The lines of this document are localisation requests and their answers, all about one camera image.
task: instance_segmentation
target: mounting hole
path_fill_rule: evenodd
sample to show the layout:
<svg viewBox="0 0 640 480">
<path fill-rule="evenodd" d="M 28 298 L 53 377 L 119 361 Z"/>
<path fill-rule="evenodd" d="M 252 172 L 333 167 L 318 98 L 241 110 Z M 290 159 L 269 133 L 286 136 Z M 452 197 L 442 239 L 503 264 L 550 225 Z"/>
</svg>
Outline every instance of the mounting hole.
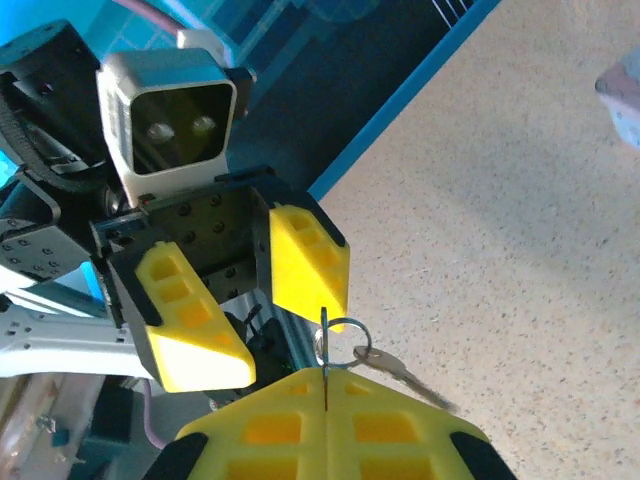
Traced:
<svg viewBox="0 0 640 480">
<path fill-rule="evenodd" d="M 107 230 L 107 233 L 105 234 L 105 238 L 107 240 L 115 240 L 116 238 L 118 238 L 120 236 L 120 230 Z"/>
<path fill-rule="evenodd" d="M 50 83 L 43 83 L 38 87 L 36 91 L 38 92 L 38 95 L 41 95 L 44 97 L 46 95 L 49 95 L 51 92 L 53 92 L 53 87 L 51 86 Z"/>
<path fill-rule="evenodd" d="M 224 223 L 216 222 L 213 224 L 213 233 L 222 233 L 224 230 Z"/>
<path fill-rule="evenodd" d="M 183 203 L 178 208 L 178 215 L 180 215 L 181 217 L 186 217 L 190 213 L 191 213 L 191 205 L 189 205 L 188 203 Z"/>
<path fill-rule="evenodd" d="M 116 241 L 116 243 L 122 247 L 131 245 L 133 242 L 134 242 L 133 237 L 121 237 Z"/>
<path fill-rule="evenodd" d="M 196 233 L 194 231 L 188 231 L 182 237 L 182 243 L 193 243 L 196 239 Z"/>
</svg>

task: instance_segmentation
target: black cable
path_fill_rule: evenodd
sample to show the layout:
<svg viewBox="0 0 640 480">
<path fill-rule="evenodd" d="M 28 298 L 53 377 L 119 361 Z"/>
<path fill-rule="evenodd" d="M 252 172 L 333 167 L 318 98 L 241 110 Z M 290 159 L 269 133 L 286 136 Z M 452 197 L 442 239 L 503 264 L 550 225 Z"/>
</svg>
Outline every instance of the black cable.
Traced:
<svg viewBox="0 0 640 480">
<path fill-rule="evenodd" d="M 5 91 L 6 79 L 2 78 L 0 79 L 0 135 L 37 177 L 52 187 L 69 193 L 88 193 L 104 185 L 106 181 L 104 168 L 87 169 L 69 177 L 58 175 L 51 170 L 15 118 L 5 97 Z"/>
</svg>

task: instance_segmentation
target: white plastic part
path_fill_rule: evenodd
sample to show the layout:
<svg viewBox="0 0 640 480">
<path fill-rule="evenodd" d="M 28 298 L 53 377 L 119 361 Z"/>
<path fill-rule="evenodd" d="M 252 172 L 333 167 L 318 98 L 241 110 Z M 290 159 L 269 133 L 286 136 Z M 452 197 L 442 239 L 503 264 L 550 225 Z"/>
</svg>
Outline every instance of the white plastic part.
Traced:
<svg viewBox="0 0 640 480">
<path fill-rule="evenodd" d="M 112 54 L 96 74 L 104 139 L 127 200 L 137 207 L 140 197 L 166 198 L 210 185 L 229 172 L 225 150 L 233 120 L 236 87 L 215 59 L 200 49 L 145 50 Z M 131 104 L 151 91 L 226 84 L 232 97 L 221 153 L 206 161 L 146 175 L 133 168 Z"/>
<path fill-rule="evenodd" d="M 39 372 L 151 378 L 126 326 L 12 305 L 0 314 L 0 377 Z"/>
<path fill-rule="evenodd" d="M 178 30 L 178 48 L 203 48 L 222 68 L 237 67 L 236 53 L 209 29 Z"/>
<path fill-rule="evenodd" d="M 29 277 L 25 277 L 0 265 L 0 293 L 5 293 L 8 290 L 15 290 L 17 288 L 29 288 L 35 284 L 36 282 Z"/>
</svg>

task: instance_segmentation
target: blue wall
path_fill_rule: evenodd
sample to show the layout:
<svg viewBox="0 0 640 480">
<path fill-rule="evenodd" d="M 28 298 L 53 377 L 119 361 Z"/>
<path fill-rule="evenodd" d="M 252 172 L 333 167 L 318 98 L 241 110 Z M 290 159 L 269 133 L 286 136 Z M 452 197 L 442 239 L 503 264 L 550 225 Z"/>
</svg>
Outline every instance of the blue wall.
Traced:
<svg viewBox="0 0 640 480">
<path fill-rule="evenodd" d="M 68 19 L 84 35 L 105 1 L 110 0 L 1 0 L 0 44 L 60 18 Z"/>
</svg>

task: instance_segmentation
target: beige floor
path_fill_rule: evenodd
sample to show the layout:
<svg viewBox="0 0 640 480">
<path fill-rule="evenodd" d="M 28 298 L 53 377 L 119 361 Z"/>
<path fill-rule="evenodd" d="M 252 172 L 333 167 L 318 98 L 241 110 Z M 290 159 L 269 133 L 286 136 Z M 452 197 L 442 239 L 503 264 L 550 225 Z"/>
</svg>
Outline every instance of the beige floor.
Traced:
<svg viewBox="0 0 640 480">
<path fill-rule="evenodd" d="M 637 0 L 504 0 L 323 201 L 353 316 L 521 479 L 640 478 L 640 152 L 593 88 L 637 44 Z"/>
</svg>

